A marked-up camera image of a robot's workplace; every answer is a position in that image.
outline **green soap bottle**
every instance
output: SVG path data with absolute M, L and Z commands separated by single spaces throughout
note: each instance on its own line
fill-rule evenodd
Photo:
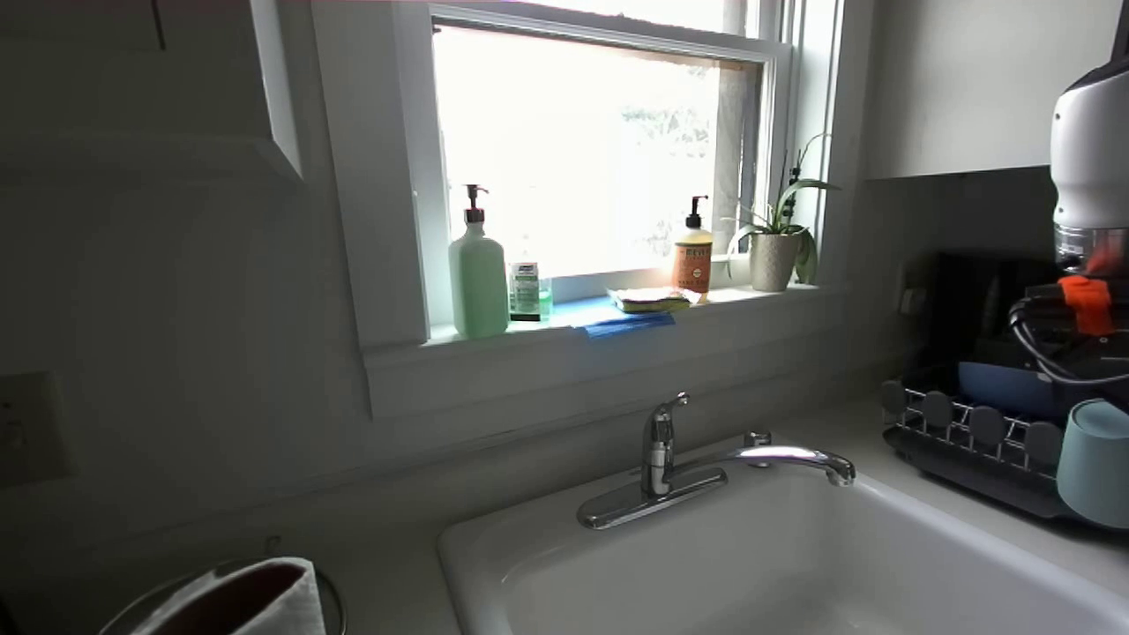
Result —
M 486 211 L 470 182 L 464 234 L 450 242 L 456 329 L 462 337 L 491 337 L 506 329 L 504 251 L 486 236 Z

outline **pump bottle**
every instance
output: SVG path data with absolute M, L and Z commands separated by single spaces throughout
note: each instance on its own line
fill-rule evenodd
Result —
M 504 294 L 504 251 L 486 236 L 486 211 L 478 194 L 486 187 L 464 182 L 464 234 L 450 242 L 450 300 L 456 333 L 462 337 L 491 337 L 506 329 L 506 294 Z
M 702 229 L 697 201 L 690 197 L 690 211 L 683 216 L 683 234 L 672 242 L 672 287 L 690 294 L 710 294 L 710 264 L 712 264 L 712 234 Z

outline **wall outlet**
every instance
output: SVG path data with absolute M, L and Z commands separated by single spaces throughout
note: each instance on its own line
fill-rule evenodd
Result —
M 45 373 L 0 378 L 0 488 L 71 477 Z

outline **white sink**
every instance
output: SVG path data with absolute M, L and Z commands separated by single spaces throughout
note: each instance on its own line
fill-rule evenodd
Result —
M 862 477 L 731 468 L 618 529 L 575 507 L 624 477 L 450 525 L 470 635 L 1125 635 L 1119 598 Z

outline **dish rack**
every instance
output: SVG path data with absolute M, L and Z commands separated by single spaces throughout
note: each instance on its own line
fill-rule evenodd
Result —
M 1053 491 L 1058 422 L 1009 416 L 900 382 L 886 382 L 877 402 L 887 411 L 882 438 L 923 477 L 1043 523 L 1080 523 Z

